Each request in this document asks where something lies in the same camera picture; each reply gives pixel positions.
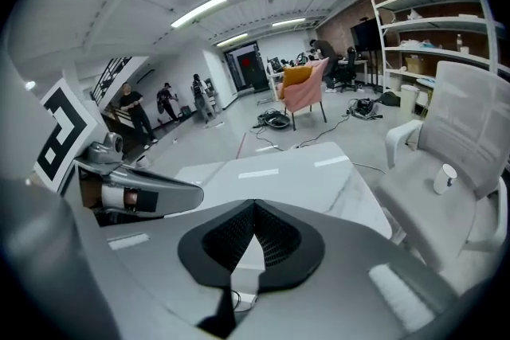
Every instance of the television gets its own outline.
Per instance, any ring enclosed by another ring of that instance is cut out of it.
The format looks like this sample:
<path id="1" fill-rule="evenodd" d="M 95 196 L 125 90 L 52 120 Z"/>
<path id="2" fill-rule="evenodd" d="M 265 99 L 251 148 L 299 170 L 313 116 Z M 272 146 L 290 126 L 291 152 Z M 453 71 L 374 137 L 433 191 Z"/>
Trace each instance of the television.
<path id="1" fill-rule="evenodd" d="M 357 52 L 381 49 L 379 28 L 375 18 L 351 27 L 351 33 Z"/>

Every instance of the orange pillow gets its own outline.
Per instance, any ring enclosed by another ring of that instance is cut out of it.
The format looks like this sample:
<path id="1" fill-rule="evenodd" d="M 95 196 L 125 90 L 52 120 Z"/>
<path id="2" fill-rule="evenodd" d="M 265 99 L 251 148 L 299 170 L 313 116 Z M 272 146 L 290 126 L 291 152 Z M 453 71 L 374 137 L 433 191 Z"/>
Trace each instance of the orange pillow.
<path id="1" fill-rule="evenodd" d="M 280 98 L 284 99 L 285 88 L 289 85 L 302 84 L 312 74 L 312 67 L 287 67 L 284 68 L 284 84 L 281 87 Z"/>

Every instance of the chair leg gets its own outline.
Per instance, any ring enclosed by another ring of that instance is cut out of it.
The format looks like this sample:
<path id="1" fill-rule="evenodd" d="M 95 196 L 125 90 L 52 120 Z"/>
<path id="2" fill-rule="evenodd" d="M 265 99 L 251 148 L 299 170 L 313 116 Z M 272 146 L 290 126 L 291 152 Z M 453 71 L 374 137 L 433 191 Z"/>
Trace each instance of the chair leg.
<path id="1" fill-rule="evenodd" d="M 328 123 L 328 120 L 326 119 L 326 114 L 324 113 L 324 108 L 322 106 L 322 101 L 320 101 L 320 109 L 322 110 L 322 116 L 324 117 L 324 122 Z"/>

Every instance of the cardboard box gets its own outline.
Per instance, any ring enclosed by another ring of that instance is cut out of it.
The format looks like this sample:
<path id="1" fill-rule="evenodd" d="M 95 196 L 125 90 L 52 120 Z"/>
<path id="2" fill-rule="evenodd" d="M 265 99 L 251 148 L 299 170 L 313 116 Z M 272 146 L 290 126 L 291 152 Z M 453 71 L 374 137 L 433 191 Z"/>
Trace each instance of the cardboard box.
<path id="1" fill-rule="evenodd" d="M 414 74 L 425 74 L 425 61 L 419 56 L 406 57 L 407 71 Z"/>

